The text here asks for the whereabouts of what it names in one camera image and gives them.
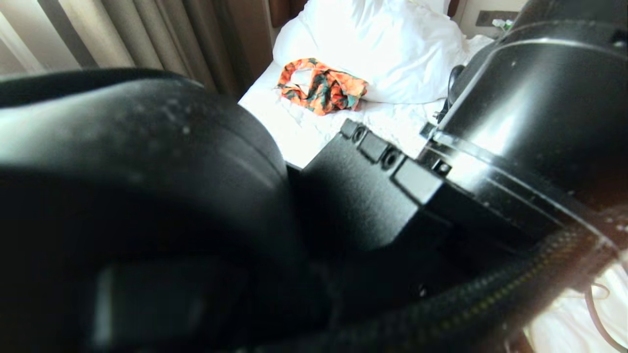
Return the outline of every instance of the bed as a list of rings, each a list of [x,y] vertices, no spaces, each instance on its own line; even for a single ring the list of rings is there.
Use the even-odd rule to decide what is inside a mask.
[[[271,1],[271,9],[273,4],[277,7],[277,3]],[[294,15],[297,12],[295,11],[295,4],[297,9],[302,9],[304,1],[279,3],[287,5],[288,9],[284,8],[284,11],[281,12],[284,17],[273,19],[274,24],[285,22],[290,11]],[[430,9],[441,10],[440,16],[445,17],[445,13],[448,13],[449,16],[455,14],[458,2],[431,0],[425,4]],[[456,26],[448,18],[445,21]],[[419,136],[419,132],[426,122],[435,122],[432,116],[442,109],[445,95],[441,93],[440,97],[436,97],[439,99],[427,99],[428,102],[421,104],[395,104],[362,100],[357,111],[337,111],[325,116],[317,116],[282,98],[280,91],[275,89],[279,75],[288,61],[288,59],[278,59],[278,57],[286,56],[284,53],[278,53],[278,47],[281,46],[281,40],[286,37],[294,37],[285,40],[288,43],[290,40],[299,40],[302,34],[297,34],[297,31],[291,27],[291,23],[283,27],[273,50],[273,62],[239,101],[240,106],[254,115],[271,133],[286,162],[303,168],[339,131],[346,119],[364,123],[382,138],[399,146],[407,155],[416,156],[425,143],[425,140]],[[459,60],[458,63],[467,62],[473,53],[491,41],[491,39],[483,36],[465,40],[465,58]],[[283,51],[294,50],[291,47]],[[303,80],[307,81],[308,77],[304,76]],[[439,81],[445,84],[446,80],[446,77],[440,77]]]

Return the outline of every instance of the power outlet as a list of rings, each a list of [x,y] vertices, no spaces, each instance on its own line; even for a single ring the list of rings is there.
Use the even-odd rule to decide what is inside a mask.
[[[507,19],[511,19],[514,21],[517,18],[519,13],[516,11],[480,11],[480,14],[477,15],[477,21],[475,25],[477,27],[493,27],[494,19],[503,19],[504,21]]]

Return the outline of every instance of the brown curtain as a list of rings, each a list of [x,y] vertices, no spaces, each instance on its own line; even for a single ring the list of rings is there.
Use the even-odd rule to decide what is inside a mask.
[[[78,36],[98,67],[168,70],[240,97],[272,61],[267,0],[48,1],[64,14],[55,27],[75,32],[61,37]]]

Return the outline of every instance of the curtain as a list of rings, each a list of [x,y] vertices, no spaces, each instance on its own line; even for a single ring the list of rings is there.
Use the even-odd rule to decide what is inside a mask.
[[[38,0],[83,67],[168,70],[240,97],[272,61],[267,0]]]

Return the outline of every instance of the clothing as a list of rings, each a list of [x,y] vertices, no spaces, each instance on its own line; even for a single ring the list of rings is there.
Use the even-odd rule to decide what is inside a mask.
[[[310,91],[307,94],[298,86],[289,84],[292,74],[304,68],[312,68]],[[360,97],[366,94],[368,85],[365,80],[333,70],[314,58],[287,64],[277,84],[283,97],[321,116],[341,109],[355,110]]]

